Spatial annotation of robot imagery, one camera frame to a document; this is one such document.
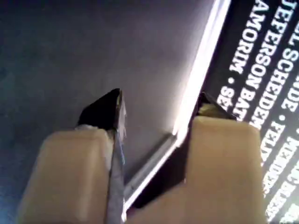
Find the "gray background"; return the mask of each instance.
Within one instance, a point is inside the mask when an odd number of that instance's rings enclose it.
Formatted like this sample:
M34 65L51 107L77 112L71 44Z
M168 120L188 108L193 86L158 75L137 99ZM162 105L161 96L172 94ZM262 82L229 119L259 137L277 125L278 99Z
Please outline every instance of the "gray background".
M172 131L210 0L0 3L0 223L42 140L122 88L126 181Z

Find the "gray surface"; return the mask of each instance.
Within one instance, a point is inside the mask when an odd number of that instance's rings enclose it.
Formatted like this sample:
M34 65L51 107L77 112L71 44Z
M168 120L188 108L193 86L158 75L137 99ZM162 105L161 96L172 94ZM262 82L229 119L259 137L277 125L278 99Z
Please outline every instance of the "gray surface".
M0 4L0 223L12 223L42 140L116 87L134 174L172 131L212 4L63 2Z

